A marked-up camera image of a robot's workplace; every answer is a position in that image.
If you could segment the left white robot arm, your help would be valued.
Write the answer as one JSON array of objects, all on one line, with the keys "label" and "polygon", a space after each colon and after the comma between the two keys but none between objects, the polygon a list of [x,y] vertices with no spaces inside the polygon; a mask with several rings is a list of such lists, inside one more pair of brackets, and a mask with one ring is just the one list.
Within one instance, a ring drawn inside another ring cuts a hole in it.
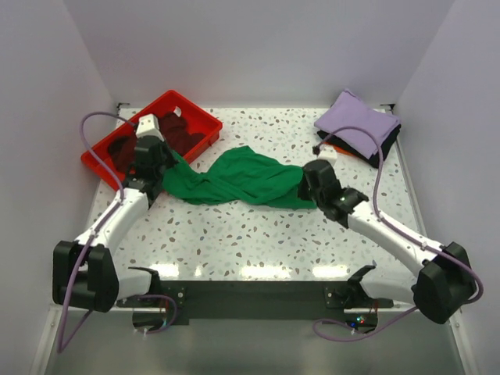
[{"label": "left white robot arm", "polygon": [[118,271],[113,262],[120,243],[163,191],[163,174],[177,164],[167,143],[147,135],[137,140],[134,161],[112,204],[91,227],[53,250],[53,302],[100,313],[135,297],[144,306],[162,297],[159,275],[146,267]]}]

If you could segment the green t shirt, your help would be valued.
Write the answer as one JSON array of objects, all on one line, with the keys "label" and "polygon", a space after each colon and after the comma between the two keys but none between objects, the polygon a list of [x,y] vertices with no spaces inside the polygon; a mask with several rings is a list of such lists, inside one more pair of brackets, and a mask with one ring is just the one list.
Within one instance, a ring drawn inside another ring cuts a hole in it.
[{"label": "green t shirt", "polygon": [[220,205],[242,201],[277,209],[316,209],[314,202],[298,197],[302,168],[283,165],[250,147],[224,152],[202,172],[193,170],[178,154],[178,164],[166,170],[164,191],[192,205]]}]

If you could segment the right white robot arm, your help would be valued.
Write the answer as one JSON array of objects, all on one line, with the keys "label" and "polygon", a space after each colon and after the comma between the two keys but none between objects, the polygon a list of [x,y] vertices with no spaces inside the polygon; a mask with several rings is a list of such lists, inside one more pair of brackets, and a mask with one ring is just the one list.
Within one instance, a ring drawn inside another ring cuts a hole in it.
[{"label": "right white robot arm", "polygon": [[416,279],[411,286],[389,284],[386,279],[359,280],[348,287],[353,305],[364,307],[375,298],[411,303],[429,320],[443,324],[463,305],[483,296],[484,285],[463,246],[443,245],[383,214],[362,192],[342,187],[327,160],[308,162],[302,172],[299,198],[314,202],[327,219],[370,239]]}]

